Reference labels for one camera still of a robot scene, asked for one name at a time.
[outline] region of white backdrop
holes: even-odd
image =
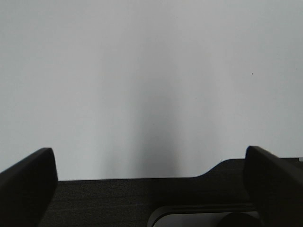
[[[301,0],[1,0],[0,171],[195,176],[303,156]]]

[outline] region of white wall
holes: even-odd
[[[248,145],[303,156],[301,0],[1,0],[0,170],[200,175]]]

